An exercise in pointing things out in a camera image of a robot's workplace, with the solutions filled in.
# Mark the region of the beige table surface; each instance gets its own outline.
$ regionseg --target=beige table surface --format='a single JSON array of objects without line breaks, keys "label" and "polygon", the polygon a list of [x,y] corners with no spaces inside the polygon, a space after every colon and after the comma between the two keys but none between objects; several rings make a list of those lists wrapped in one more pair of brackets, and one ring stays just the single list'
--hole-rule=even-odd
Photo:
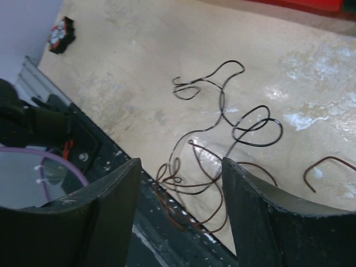
[{"label": "beige table surface", "polygon": [[[292,194],[356,210],[356,176],[345,166],[328,162],[313,170],[308,179],[317,193],[302,180],[304,170],[324,156],[356,162],[354,22],[238,0],[65,0],[58,19],[62,15],[75,21],[77,39],[63,55],[46,51],[40,70],[131,157],[140,157],[150,175],[168,161],[181,135],[210,126],[219,115],[217,90],[203,87],[196,98],[182,101],[173,96],[171,79],[189,81],[236,59],[246,72],[226,89],[228,117],[237,121],[265,104],[285,133],[271,147],[238,145],[231,157],[260,163]],[[217,80],[231,71],[227,67]],[[192,138],[223,154],[230,132],[222,123]],[[271,140],[275,132],[266,128],[245,140]],[[177,156],[186,183],[206,181],[188,145]],[[214,159],[202,161],[211,171],[219,168]],[[212,187],[184,201],[203,220],[219,194]],[[206,227],[218,227],[224,214]],[[215,236],[235,252],[229,225]]]}]

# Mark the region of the screw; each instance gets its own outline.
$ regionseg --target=screw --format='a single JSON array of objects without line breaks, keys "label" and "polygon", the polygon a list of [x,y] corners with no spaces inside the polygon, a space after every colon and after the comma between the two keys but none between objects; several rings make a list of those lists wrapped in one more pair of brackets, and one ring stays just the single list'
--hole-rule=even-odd
[{"label": "screw", "polygon": [[81,161],[87,161],[89,158],[88,153],[82,153],[78,156],[78,159]]}]

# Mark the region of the worn table surface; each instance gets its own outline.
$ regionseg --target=worn table surface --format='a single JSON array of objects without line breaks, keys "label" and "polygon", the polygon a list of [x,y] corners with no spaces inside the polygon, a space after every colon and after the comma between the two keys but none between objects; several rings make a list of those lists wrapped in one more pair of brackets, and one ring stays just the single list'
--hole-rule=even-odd
[{"label": "worn table surface", "polygon": [[[356,160],[354,22],[238,0],[65,0],[58,19],[63,15],[75,21],[77,39],[63,55],[46,51],[40,70],[131,157],[140,157],[153,177],[181,135],[210,126],[219,115],[217,90],[205,86],[182,101],[173,96],[171,79],[189,81],[236,59],[246,72],[226,89],[227,116],[237,121],[265,104],[285,132],[274,146],[238,145],[231,157],[261,164],[292,194],[356,209],[356,175],[345,166],[327,162],[314,169],[308,179],[317,193],[302,179],[324,156]],[[232,71],[227,67],[217,81]],[[261,115],[253,114],[250,123]],[[275,132],[266,128],[245,140],[271,140]],[[230,133],[222,123],[191,138],[222,155]],[[206,181],[187,144],[176,155],[187,184]],[[201,160],[210,171],[219,168],[216,159]],[[184,202],[204,220],[219,197],[212,187]],[[219,226],[224,214],[206,227]],[[215,235],[234,252],[229,226]]]}]

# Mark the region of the purple cable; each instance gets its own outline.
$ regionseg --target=purple cable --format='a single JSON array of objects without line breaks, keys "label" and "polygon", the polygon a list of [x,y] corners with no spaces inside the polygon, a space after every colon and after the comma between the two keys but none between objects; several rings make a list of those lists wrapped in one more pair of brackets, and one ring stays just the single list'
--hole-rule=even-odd
[{"label": "purple cable", "polygon": [[[77,176],[78,180],[82,183],[83,186],[87,186],[89,184],[88,180],[85,178],[85,176],[82,174],[82,172],[80,170],[78,170],[78,168],[76,166],[74,166],[69,161],[65,160],[63,157],[59,157],[59,156],[52,154],[50,152],[45,152],[45,151],[35,150],[35,149],[23,149],[23,148],[19,148],[19,147],[7,147],[7,146],[0,147],[0,152],[22,153],[22,154],[32,154],[32,155],[42,156],[43,159],[42,159],[41,163],[43,163],[45,158],[55,160],[55,161],[59,162],[60,164],[62,164],[64,167],[67,167],[73,174],[75,174],[75,176]],[[44,192],[45,194],[46,194],[46,192],[48,193],[46,185],[43,187],[43,189],[45,189],[45,192]]]},{"label": "purple cable", "polygon": [[41,167],[39,168],[39,176],[40,176],[40,178],[41,178],[41,184],[42,184],[42,187],[43,187],[43,192],[44,192],[44,195],[45,195],[45,197],[46,197],[46,200],[47,200],[48,202],[50,202],[50,201],[51,201],[50,193],[48,192],[48,188],[47,188],[46,181],[45,181],[45,176],[44,176],[44,174],[43,174],[43,164],[44,164],[45,160],[46,160],[46,157],[43,157],[43,158],[41,159],[41,161],[39,162],[39,165],[41,166]]}]

